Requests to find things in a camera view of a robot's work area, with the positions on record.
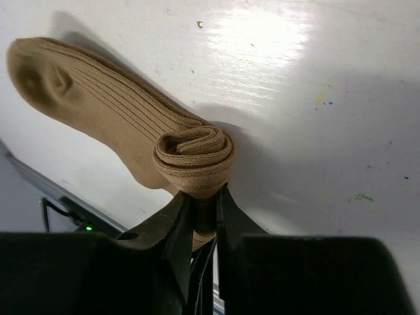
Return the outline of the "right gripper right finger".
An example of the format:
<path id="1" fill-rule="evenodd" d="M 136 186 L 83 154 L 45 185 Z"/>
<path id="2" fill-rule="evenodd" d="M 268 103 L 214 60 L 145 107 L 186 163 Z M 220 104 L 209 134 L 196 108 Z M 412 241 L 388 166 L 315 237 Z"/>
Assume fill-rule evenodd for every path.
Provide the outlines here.
<path id="1" fill-rule="evenodd" d="M 365 237 L 265 232 L 227 187 L 215 197 L 227 314 L 414 314 L 390 251 Z"/>

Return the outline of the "brown sock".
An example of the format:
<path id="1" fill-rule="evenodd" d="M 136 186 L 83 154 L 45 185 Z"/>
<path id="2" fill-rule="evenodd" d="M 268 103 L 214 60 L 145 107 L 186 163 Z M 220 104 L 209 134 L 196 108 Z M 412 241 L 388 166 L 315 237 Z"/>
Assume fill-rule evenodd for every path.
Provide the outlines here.
<path id="1" fill-rule="evenodd" d="M 7 70 L 29 105 L 105 144 L 138 183 L 193 197 L 193 250 L 215 238 L 213 198 L 235 160 L 225 131 L 111 60 L 52 38 L 14 40 Z"/>

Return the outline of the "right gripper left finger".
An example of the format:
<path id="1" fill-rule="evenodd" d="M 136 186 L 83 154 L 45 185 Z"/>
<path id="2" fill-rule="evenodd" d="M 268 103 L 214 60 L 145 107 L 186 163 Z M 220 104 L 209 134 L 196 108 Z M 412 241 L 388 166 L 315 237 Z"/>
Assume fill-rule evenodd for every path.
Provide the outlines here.
<path id="1" fill-rule="evenodd" d="M 2 314 L 182 314 L 191 198 L 114 239 L 100 232 L 1 234 Z"/>

